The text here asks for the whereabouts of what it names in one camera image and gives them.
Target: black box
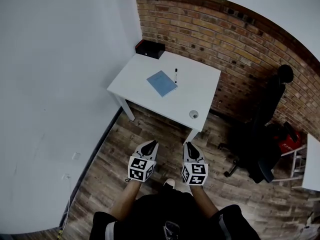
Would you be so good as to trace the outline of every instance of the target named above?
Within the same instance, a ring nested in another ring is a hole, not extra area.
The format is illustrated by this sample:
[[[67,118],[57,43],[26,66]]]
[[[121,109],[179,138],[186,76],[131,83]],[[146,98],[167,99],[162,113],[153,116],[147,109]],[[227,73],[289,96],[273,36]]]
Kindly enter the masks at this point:
[[[135,46],[135,52],[137,54],[145,55],[155,59],[159,59],[165,50],[166,46],[164,44],[147,40],[141,40]]]

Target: black marker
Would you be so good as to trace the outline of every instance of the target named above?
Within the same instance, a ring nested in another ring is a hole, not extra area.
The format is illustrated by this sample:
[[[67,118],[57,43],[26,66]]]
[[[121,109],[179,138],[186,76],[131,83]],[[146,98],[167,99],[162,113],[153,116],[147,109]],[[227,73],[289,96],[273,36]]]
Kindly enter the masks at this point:
[[[175,75],[174,75],[174,82],[177,83],[177,74],[178,74],[178,69],[175,69]]]

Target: office chair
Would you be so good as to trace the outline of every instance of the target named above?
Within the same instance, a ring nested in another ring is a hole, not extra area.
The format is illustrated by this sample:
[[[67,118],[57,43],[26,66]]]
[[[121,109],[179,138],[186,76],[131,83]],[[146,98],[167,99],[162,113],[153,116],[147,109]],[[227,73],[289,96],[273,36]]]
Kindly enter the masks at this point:
[[[228,148],[239,158],[233,161],[235,165],[232,170],[224,173],[226,177],[230,177],[241,167],[247,169],[249,177],[255,183],[260,183],[263,179],[269,183],[274,179],[271,170],[282,152],[266,124],[272,119],[286,89],[284,83],[290,83],[293,79],[292,68],[288,65],[280,66],[277,75],[268,81],[265,95],[253,119],[232,129],[228,144],[220,143],[218,149]]]

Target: floor plank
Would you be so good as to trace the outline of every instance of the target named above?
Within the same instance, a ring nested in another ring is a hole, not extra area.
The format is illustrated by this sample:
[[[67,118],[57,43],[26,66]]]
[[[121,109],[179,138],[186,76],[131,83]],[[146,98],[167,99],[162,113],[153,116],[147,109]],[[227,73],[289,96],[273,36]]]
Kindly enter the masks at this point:
[[[167,178],[176,180],[176,189],[190,192],[181,177],[182,143],[190,129],[135,104],[130,106],[135,120],[130,121],[123,112],[105,139],[71,205],[63,240],[89,239],[94,213],[108,212],[127,184],[125,179],[131,154],[145,141],[159,141],[157,166],[151,178],[142,185],[138,197],[157,193]],[[203,150],[209,164],[209,176],[204,185],[209,197],[220,209],[239,205],[244,217],[263,240],[314,238],[317,225],[301,232],[312,212],[313,204],[307,199],[314,196],[314,192],[292,190],[290,182],[255,184],[244,169],[237,170],[232,177],[224,176],[235,157],[228,150],[218,150],[217,147],[227,141],[231,127],[228,122],[209,114],[203,131],[193,141]],[[275,169],[279,176],[287,173],[283,168]],[[57,233],[58,230],[53,228],[15,235],[14,239],[51,240],[56,239]]]

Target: blue folder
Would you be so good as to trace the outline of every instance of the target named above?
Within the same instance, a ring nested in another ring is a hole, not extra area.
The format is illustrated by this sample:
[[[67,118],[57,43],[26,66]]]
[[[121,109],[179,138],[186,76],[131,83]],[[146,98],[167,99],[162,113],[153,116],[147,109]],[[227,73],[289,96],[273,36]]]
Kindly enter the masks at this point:
[[[147,78],[147,81],[161,95],[166,96],[168,93],[177,89],[178,85],[170,79],[162,70]]]

